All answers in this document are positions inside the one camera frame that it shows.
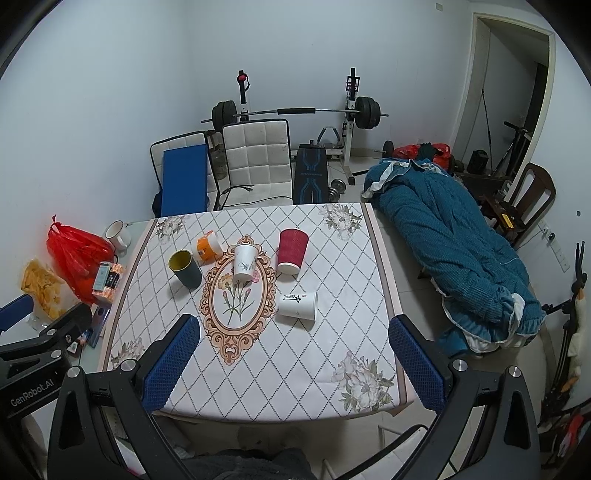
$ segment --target black bag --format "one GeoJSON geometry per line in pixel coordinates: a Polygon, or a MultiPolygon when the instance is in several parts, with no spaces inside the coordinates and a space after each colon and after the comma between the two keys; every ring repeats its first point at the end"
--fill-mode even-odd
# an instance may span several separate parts
{"type": "Polygon", "coordinates": [[[472,152],[472,156],[470,157],[467,171],[468,173],[473,173],[475,175],[482,175],[487,163],[488,153],[486,153],[484,150],[474,150],[474,152],[472,152]]]}
{"type": "Polygon", "coordinates": [[[154,217],[160,218],[162,215],[162,189],[154,196],[154,201],[152,202],[152,211],[154,212],[154,217]]]}

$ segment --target white mug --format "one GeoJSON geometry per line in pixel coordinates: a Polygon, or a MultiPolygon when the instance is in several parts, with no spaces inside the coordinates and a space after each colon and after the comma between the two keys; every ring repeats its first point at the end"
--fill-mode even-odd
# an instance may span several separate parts
{"type": "Polygon", "coordinates": [[[109,225],[105,238],[113,244],[119,253],[125,252],[131,244],[131,235],[121,220],[116,220],[109,225]]]}

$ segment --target door frame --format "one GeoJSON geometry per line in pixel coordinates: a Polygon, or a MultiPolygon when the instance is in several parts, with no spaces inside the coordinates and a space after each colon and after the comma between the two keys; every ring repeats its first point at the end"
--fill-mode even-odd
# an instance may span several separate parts
{"type": "MultiPolygon", "coordinates": [[[[535,126],[534,135],[532,136],[530,146],[527,149],[527,153],[519,167],[515,180],[521,177],[523,169],[534,154],[535,147],[540,139],[541,131],[543,129],[546,115],[548,113],[548,106],[550,105],[550,97],[552,95],[552,86],[554,84],[554,69],[556,66],[556,34],[551,30],[532,25],[527,22],[522,22],[515,18],[503,17],[500,15],[491,15],[475,12],[472,14],[472,42],[470,44],[470,57],[468,59],[468,68],[466,72],[466,80],[464,83],[464,89],[462,93],[462,100],[460,102],[460,109],[457,114],[456,122],[452,129],[452,136],[450,140],[450,146],[452,152],[454,148],[457,150],[458,147],[463,149],[463,154],[466,151],[474,121],[476,120],[476,113],[478,112],[478,105],[472,105],[469,100],[474,99],[476,95],[480,98],[482,87],[484,86],[484,80],[486,76],[486,67],[488,64],[488,53],[489,53],[489,41],[491,30],[482,20],[496,20],[501,22],[507,22],[520,27],[528,28],[536,32],[542,33],[548,36],[548,78],[546,80],[546,88],[544,91],[544,100],[542,101],[542,108],[540,110],[540,117],[535,126]]],[[[513,188],[509,189],[507,195],[510,195],[513,188]]]]}

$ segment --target red plastic bag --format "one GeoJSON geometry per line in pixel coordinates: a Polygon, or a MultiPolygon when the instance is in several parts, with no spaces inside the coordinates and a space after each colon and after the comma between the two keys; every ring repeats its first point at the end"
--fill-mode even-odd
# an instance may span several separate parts
{"type": "Polygon", "coordinates": [[[433,146],[442,152],[441,155],[433,157],[433,163],[439,165],[443,170],[449,171],[449,159],[452,156],[449,145],[446,143],[434,143],[433,146]]]}
{"type": "Polygon", "coordinates": [[[85,303],[96,303],[92,295],[96,272],[101,262],[113,260],[113,246],[97,235],[56,222],[54,215],[47,234],[47,251],[74,295],[85,303]]]}
{"type": "Polygon", "coordinates": [[[414,160],[418,155],[418,145],[405,145],[394,149],[392,158],[402,158],[403,160],[414,160]]]}

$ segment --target floral pattern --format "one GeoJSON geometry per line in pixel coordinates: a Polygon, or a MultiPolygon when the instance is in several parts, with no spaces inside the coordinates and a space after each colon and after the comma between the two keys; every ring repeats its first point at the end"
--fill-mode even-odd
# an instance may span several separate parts
{"type": "Polygon", "coordinates": [[[384,378],[382,371],[378,373],[376,360],[370,362],[364,357],[357,360],[349,351],[337,365],[330,381],[339,384],[339,401],[343,402],[345,411],[360,413],[378,411],[384,405],[392,403],[388,389],[394,386],[393,379],[394,377],[384,378]]]}
{"type": "Polygon", "coordinates": [[[232,267],[232,273],[226,273],[225,275],[222,275],[217,281],[218,289],[224,291],[222,294],[223,300],[228,307],[223,313],[230,312],[228,326],[230,326],[230,322],[232,321],[232,317],[235,313],[238,315],[238,320],[242,322],[242,313],[254,303],[254,301],[252,301],[248,305],[246,304],[246,301],[248,300],[248,297],[252,291],[250,289],[250,285],[251,283],[258,283],[261,279],[260,273],[258,270],[255,270],[252,276],[252,282],[237,282],[234,284],[232,281],[233,273],[234,268],[232,267]]]}
{"type": "Polygon", "coordinates": [[[137,340],[131,340],[128,343],[123,342],[117,355],[111,355],[111,365],[115,369],[123,360],[127,360],[128,358],[137,360],[144,354],[144,351],[145,347],[142,345],[142,337],[139,337],[137,340]]]}
{"type": "Polygon", "coordinates": [[[176,233],[179,233],[184,228],[184,221],[187,215],[178,215],[168,217],[156,225],[156,235],[160,243],[165,245],[170,242],[170,239],[176,233]]]}
{"type": "Polygon", "coordinates": [[[362,216],[356,215],[349,205],[337,203],[323,205],[320,208],[326,225],[329,229],[337,231],[341,240],[349,240],[355,231],[361,228],[362,216]]]}

